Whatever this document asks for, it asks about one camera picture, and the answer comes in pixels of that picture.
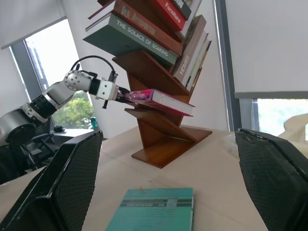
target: tree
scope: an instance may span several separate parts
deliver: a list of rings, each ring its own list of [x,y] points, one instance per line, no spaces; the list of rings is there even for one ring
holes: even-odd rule
[[[73,98],[53,115],[56,125],[64,128],[91,127],[90,118],[94,116],[94,110],[89,102],[88,96],[84,92],[77,92]]]

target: roller shade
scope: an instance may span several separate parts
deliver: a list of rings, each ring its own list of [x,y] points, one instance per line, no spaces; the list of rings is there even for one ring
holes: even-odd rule
[[[226,5],[235,92],[308,91],[308,1]]]
[[[64,17],[62,0],[0,0],[0,47],[19,42]]]

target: pink book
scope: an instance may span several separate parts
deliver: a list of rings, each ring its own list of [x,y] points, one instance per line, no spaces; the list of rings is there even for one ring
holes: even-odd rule
[[[156,89],[132,91],[125,94],[124,97],[133,103],[180,116],[192,116],[194,108],[194,106]]]

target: green book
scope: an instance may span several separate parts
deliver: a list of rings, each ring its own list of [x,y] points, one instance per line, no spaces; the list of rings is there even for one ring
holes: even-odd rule
[[[163,65],[174,65],[178,58],[112,13],[88,27],[87,32],[83,40],[114,56],[146,50]]]
[[[193,189],[130,189],[106,231],[191,231]]]

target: table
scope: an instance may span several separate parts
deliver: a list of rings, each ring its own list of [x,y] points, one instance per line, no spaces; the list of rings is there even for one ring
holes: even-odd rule
[[[104,230],[127,189],[192,187],[195,231],[267,231],[246,191],[239,159],[226,145],[232,135],[213,131],[163,169],[131,158],[142,148],[138,128],[104,141],[83,230]],[[0,186],[0,220],[39,171]]]

